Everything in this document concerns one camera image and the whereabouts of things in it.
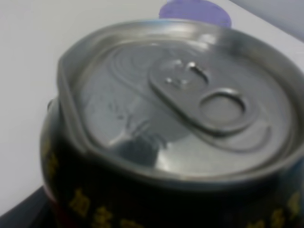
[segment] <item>dented can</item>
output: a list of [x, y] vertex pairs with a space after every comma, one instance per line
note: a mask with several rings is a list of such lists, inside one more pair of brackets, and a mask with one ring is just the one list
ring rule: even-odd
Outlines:
[[129, 22], [61, 58], [41, 134], [73, 228], [303, 227], [304, 78], [243, 33]]

